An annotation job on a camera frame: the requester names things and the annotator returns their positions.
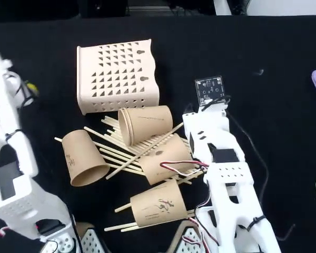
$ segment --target black tablecloth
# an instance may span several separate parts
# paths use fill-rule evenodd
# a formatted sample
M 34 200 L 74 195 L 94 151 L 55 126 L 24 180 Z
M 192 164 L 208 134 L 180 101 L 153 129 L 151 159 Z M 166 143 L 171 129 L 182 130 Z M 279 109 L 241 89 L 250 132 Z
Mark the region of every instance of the black tablecloth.
M 25 108 L 23 129 L 39 165 L 36 181 L 62 198 L 76 220 L 97 227 L 112 252 L 167 250 L 179 221 L 127 233 L 103 228 L 133 222 L 131 210 L 113 209 L 149 188 L 145 178 L 121 172 L 109 181 L 70 186 L 63 150 L 54 136 L 87 125 L 103 132 L 102 113 L 82 116 L 76 102 L 76 47 L 152 39 L 160 104 L 174 122 L 197 105 L 194 79 L 222 75 L 229 111 L 252 136 L 269 165 L 264 213 L 283 252 L 316 252 L 316 17 L 111 18 L 29 24 L 0 24 L 0 51 L 24 79 L 40 90 Z M 234 126 L 257 192 L 264 169 L 246 137 Z M 206 196 L 201 178 L 181 185 L 187 209 Z M 13 232 L 0 239 L 0 252 L 38 252 L 41 244 Z

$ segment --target paper cup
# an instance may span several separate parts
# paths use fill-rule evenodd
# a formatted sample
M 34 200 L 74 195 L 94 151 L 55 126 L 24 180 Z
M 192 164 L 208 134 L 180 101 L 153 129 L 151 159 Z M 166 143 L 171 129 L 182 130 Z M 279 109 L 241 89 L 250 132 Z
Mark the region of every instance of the paper cup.
M 110 167 L 85 130 L 67 134 L 62 139 L 62 147 L 72 186 L 86 186 L 109 172 Z
M 172 130 L 170 109 L 166 106 L 129 108 L 118 111 L 118 121 L 125 145 L 135 145 L 154 135 Z
M 187 210 L 177 182 L 173 179 L 130 199 L 139 227 L 187 218 Z
M 161 161 L 190 160 L 192 160 L 192 157 L 188 148 L 180 137 L 177 134 L 174 134 L 166 143 L 159 145 L 149 154 L 142 156 L 139 159 L 139 164 L 142 167 L 149 184 L 153 185 L 177 174 L 177 172 L 161 167 Z M 180 172 L 194 168 L 194 165 L 190 163 L 169 164 L 169 166 Z

